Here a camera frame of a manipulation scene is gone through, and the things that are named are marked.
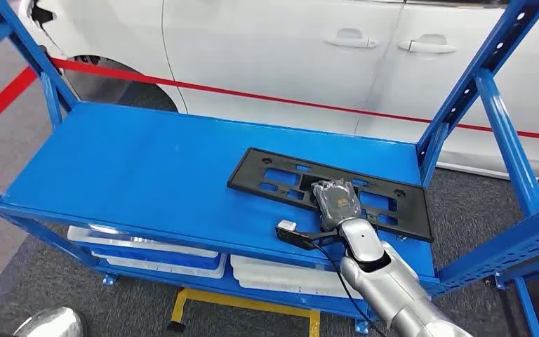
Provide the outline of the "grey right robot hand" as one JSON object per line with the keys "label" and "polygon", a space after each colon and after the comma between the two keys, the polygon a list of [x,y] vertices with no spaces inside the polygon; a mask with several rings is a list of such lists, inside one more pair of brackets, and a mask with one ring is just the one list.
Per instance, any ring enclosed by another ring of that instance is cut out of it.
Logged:
{"label": "grey right robot hand", "polygon": [[320,180],[312,193],[321,211],[321,231],[330,232],[346,220],[361,217],[361,204],[350,181]]}

